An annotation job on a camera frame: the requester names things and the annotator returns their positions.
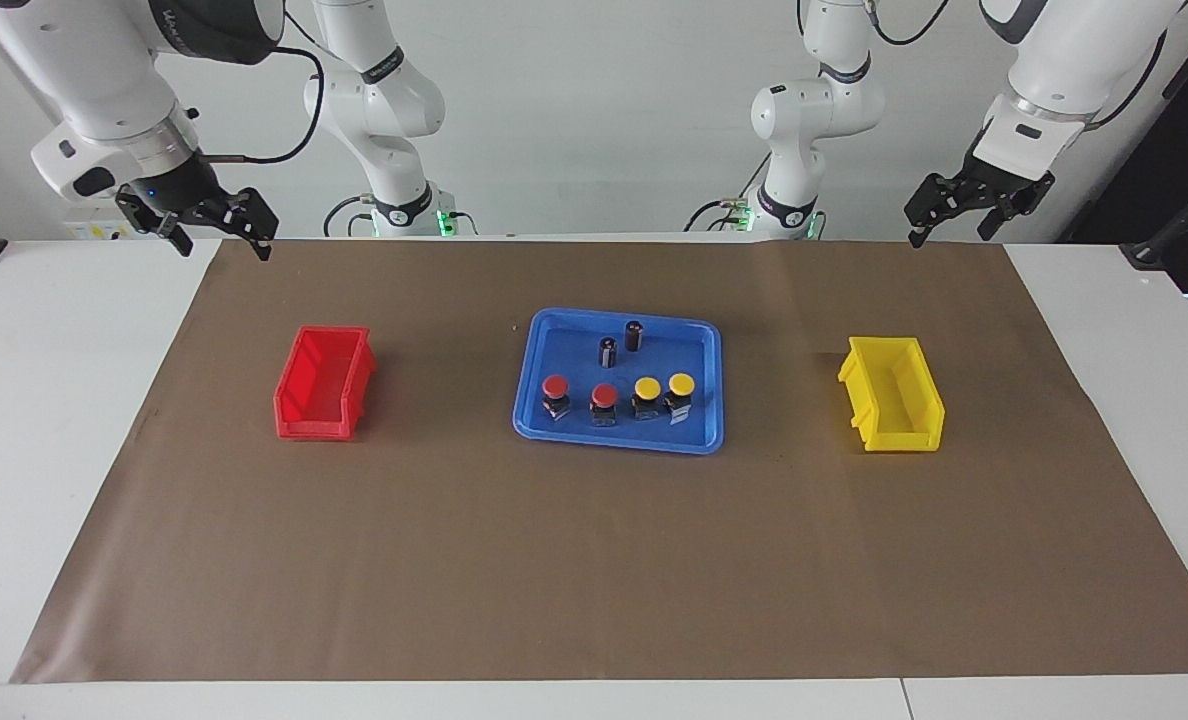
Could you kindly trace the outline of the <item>blue plastic tray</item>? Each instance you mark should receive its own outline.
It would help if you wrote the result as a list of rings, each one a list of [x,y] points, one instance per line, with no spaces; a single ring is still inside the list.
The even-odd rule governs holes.
[[[631,320],[644,324],[638,352],[623,346],[623,327]],[[602,337],[617,340],[617,365],[611,370],[598,364]],[[680,372],[695,379],[696,392],[689,418],[671,425],[663,397],[668,378]],[[570,413],[560,421],[550,419],[542,406],[542,383],[554,374],[565,375],[570,384]],[[636,421],[632,384],[644,375],[662,384],[662,409],[657,418]],[[590,389],[599,383],[611,383],[620,392],[613,427],[590,424]],[[699,318],[544,307],[529,328],[512,423],[522,437],[536,441],[710,455],[725,442],[721,333]]]

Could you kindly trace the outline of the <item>white power strip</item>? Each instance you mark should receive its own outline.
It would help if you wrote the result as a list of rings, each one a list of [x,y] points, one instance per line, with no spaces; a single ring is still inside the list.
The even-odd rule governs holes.
[[[141,233],[134,230],[124,220],[90,217],[65,220],[63,225],[69,236],[78,241],[118,242],[141,240],[143,238]]]

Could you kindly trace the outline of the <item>black stand pole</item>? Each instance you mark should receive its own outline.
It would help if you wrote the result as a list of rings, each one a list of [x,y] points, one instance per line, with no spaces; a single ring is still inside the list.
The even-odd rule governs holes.
[[[1165,252],[1188,236],[1188,200],[1180,206],[1165,223],[1148,236],[1135,244],[1120,244],[1119,250],[1133,269],[1143,272],[1162,272],[1165,270]]]

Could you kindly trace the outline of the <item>red plastic bin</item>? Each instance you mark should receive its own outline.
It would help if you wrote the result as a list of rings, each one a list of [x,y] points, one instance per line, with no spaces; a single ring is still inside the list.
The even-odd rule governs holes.
[[[369,328],[302,326],[274,387],[279,438],[350,441],[375,373]]]

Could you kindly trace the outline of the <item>yellow plastic bin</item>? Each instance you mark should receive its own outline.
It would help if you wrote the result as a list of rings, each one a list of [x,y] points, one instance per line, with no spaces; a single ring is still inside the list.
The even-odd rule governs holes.
[[[865,451],[937,451],[946,408],[917,337],[847,337],[838,370]]]

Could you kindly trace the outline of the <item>dark background panel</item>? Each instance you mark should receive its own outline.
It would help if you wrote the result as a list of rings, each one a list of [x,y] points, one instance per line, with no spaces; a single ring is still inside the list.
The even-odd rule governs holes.
[[[1188,58],[1162,91],[1165,109],[1110,187],[1083,206],[1060,244],[1120,245],[1151,236],[1188,200]],[[1188,293],[1188,236],[1165,252],[1165,270]]]

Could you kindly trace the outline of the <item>brown paper mat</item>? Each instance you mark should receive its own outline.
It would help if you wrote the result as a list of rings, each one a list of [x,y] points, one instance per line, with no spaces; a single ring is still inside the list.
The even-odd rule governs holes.
[[[721,333],[725,443],[522,438],[543,307]],[[302,326],[350,441],[279,438]],[[847,337],[917,337],[937,451],[865,451]],[[220,247],[14,682],[1188,672],[1188,571],[1000,246]]]

